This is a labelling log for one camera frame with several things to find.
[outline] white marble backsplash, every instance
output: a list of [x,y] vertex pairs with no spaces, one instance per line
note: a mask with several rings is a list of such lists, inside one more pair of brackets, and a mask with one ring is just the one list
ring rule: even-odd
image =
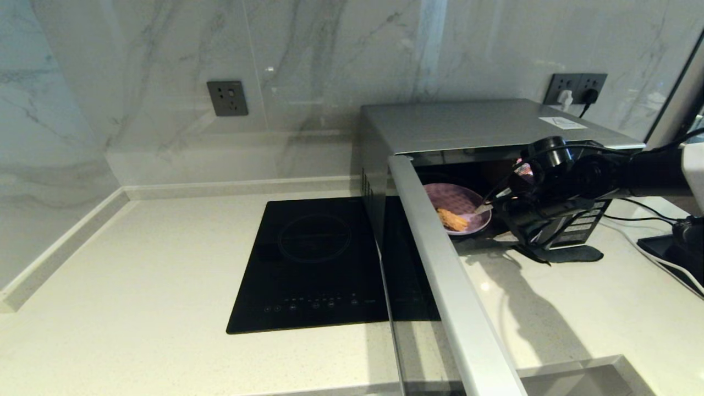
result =
[[0,290],[118,187],[27,0],[0,1]]
[[[360,105],[541,101],[556,72],[608,73],[586,118],[643,139],[704,26],[701,0],[32,5],[124,185],[349,174]],[[250,114],[215,117],[209,80]]]

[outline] wall outlet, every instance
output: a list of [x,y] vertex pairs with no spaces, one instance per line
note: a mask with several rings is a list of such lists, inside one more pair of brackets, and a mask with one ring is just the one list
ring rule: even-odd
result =
[[563,73],[553,74],[548,91],[545,93],[543,104],[559,105],[560,92],[569,89],[572,91],[572,104],[584,104],[582,99],[588,89],[596,89],[599,94],[606,81],[606,73]]
[[216,116],[230,117],[249,114],[241,81],[208,81],[208,91]]

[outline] label sticker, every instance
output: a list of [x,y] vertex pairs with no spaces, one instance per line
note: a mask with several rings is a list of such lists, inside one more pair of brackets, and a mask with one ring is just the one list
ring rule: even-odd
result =
[[567,130],[567,129],[586,129],[586,127],[582,124],[575,123],[574,121],[570,121],[564,117],[538,117],[541,120],[552,124],[562,130]]

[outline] food on plate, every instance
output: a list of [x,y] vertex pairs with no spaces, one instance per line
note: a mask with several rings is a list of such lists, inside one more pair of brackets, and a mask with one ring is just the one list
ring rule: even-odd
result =
[[440,218],[440,221],[442,221],[442,224],[448,230],[464,231],[465,229],[467,229],[467,226],[470,224],[466,219],[452,213],[451,211],[449,211],[447,209],[438,208],[438,209],[436,209],[436,211],[438,213],[438,217]]

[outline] white countertop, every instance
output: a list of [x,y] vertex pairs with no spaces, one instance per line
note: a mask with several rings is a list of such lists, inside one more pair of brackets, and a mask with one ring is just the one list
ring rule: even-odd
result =
[[[661,198],[643,202],[686,216]],[[607,213],[652,216],[623,201]],[[626,239],[668,233],[661,221],[603,219],[589,239],[603,259],[551,267],[513,250],[455,247],[521,377],[623,355],[656,395],[704,395],[704,301]]]
[[[0,314],[0,395],[359,395],[398,389],[388,323],[227,335],[265,203],[349,191],[135,201],[14,314]],[[684,215],[661,199],[665,214]],[[647,212],[614,202],[610,213]],[[661,222],[603,221],[596,263],[462,255],[521,376],[625,356],[657,395],[704,389],[704,301],[641,256],[632,237]],[[433,323],[408,380],[458,380]]]
[[228,335],[269,200],[130,202],[14,314],[0,395],[336,395],[398,389],[388,323]]

